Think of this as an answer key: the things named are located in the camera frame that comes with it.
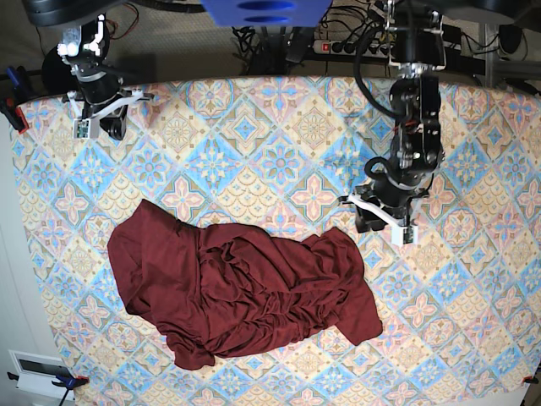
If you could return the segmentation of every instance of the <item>power strip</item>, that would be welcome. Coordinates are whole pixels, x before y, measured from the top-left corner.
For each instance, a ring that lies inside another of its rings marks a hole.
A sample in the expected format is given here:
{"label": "power strip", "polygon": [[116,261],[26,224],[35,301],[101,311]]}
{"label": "power strip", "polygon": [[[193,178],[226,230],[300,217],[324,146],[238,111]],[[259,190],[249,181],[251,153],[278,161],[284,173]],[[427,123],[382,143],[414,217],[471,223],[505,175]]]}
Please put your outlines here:
{"label": "power strip", "polygon": [[[355,52],[357,51],[357,48],[354,42],[346,42],[344,44],[343,41],[325,41],[325,40],[315,40],[313,49],[314,49],[314,53],[318,53],[320,55],[347,55],[350,57],[355,55]],[[370,57],[375,57],[375,58],[387,58],[388,54],[385,54],[380,49],[375,53],[368,50],[365,55],[370,56]]]}

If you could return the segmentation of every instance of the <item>dark red cloth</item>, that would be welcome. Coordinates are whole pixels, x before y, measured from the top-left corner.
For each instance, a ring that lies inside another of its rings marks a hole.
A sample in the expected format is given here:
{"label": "dark red cloth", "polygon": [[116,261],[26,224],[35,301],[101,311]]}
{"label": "dark red cloth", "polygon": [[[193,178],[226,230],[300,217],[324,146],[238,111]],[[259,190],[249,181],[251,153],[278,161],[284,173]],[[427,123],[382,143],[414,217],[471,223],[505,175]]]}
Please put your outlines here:
{"label": "dark red cloth", "polygon": [[241,224],[200,229],[143,200],[107,248],[126,311],[167,336],[186,370],[333,325],[354,345],[382,332],[361,255],[338,228],[302,243]]}

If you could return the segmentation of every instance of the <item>patterned tablecloth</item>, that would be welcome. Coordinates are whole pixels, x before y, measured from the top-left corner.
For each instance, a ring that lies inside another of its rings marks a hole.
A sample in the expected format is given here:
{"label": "patterned tablecloth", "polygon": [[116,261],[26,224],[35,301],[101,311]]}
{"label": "patterned tablecloth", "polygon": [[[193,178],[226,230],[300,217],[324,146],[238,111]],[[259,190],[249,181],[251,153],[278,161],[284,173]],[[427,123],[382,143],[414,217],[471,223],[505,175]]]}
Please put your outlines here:
{"label": "patterned tablecloth", "polygon": [[[390,81],[374,81],[383,102]],[[120,143],[72,140],[59,100],[24,106],[12,133],[30,255],[59,353],[90,385],[79,404],[430,405],[518,388],[541,359],[539,101],[442,86],[447,160],[419,215],[420,245],[357,235],[336,197],[366,181],[393,126],[352,79],[147,86]],[[123,309],[107,240],[142,198],[186,222],[256,224],[304,239],[347,231],[384,333],[353,347],[335,328],[267,354],[172,364]]]}

